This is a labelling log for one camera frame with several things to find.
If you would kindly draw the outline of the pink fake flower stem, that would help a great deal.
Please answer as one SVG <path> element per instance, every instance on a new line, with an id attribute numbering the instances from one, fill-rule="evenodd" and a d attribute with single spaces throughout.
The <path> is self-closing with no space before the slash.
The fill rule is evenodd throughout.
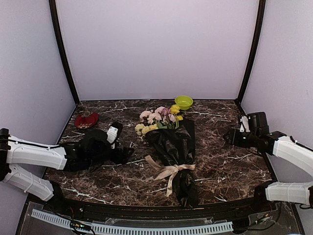
<path id="1" fill-rule="evenodd" d="M 176 124 L 176 118 L 170 113 L 170 109 L 163 106 L 156 108 L 154 121 L 162 126 L 174 126 Z"/>
<path id="2" fill-rule="evenodd" d="M 147 111 L 147 110 L 143 111 L 140 114 L 139 118 L 140 118 L 141 121 L 144 121 L 144 119 L 146 119 L 149 124 L 153 124 L 156 121 L 161 121 L 162 120 L 162 117 L 161 117 L 161 115 L 159 113 L 155 113 L 155 112 Z"/>

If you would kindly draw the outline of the beige ribbon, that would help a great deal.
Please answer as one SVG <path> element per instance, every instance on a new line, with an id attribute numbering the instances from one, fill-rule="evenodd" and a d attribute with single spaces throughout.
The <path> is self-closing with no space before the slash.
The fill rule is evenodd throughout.
<path id="1" fill-rule="evenodd" d="M 150 155 L 145 156 L 145 161 L 155 169 L 159 174 L 154 178 L 154 181 L 160 181 L 164 178 L 169 177 L 167 188 L 166 188 L 166 197 L 169 197 L 173 193 L 173 179 L 177 175 L 178 172 L 182 170 L 191 170 L 194 171 L 196 168 L 195 164 L 181 164 L 181 165 L 168 165 L 168 166 L 160 166 L 156 163 Z"/>

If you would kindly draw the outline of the black wrapping paper sheet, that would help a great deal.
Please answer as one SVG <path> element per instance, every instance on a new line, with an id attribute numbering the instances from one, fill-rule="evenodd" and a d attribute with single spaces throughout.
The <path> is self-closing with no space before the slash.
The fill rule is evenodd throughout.
<path id="1" fill-rule="evenodd" d="M 177 129 L 157 129 L 145 135 L 155 149 L 160 166 L 195 164 L 196 141 L 193 120 L 184 119 Z M 173 179 L 173 193 L 184 208 L 199 205 L 199 193 L 191 170 L 182 170 Z"/>

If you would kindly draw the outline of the yellow fake flower stem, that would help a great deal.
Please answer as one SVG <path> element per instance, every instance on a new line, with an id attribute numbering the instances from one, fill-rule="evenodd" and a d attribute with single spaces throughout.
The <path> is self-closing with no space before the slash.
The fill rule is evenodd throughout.
<path id="1" fill-rule="evenodd" d="M 170 120 L 175 124 L 176 128 L 179 128 L 179 122 L 183 120 L 183 116 L 180 114 L 180 106 L 175 104 L 170 108 Z"/>

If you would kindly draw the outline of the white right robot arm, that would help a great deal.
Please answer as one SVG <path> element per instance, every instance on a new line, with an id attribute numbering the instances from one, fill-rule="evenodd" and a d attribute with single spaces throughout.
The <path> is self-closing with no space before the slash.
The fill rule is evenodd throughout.
<path id="1" fill-rule="evenodd" d="M 250 209 L 261 212 L 269 202 L 300 204 L 313 207 L 313 150 L 292 136 L 270 131 L 265 112 L 243 114 L 239 126 L 230 128 L 223 136 L 226 143 L 249 149 L 269 157 L 275 178 L 254 190 Z"/>

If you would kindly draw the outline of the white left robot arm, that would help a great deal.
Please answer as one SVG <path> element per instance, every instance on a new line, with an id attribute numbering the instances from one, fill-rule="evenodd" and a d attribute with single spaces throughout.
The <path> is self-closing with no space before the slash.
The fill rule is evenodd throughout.
<path id="1" fill-rule="evenodd" d="M 47 145 L 25 141 L 0 131 L 0 180 L 33 194 L 58 213 L 66 213 L 69 203 L 63 197 L 60 186 L 41 179 L 20 167 L 20 164 L 38 165 L 65 172 L 84 171 L 105 161 L 127 163 L 134 149 L 117 147 L 120 130 L 111 126 L 107 132 L 91 130 L 77 142 Z"/>

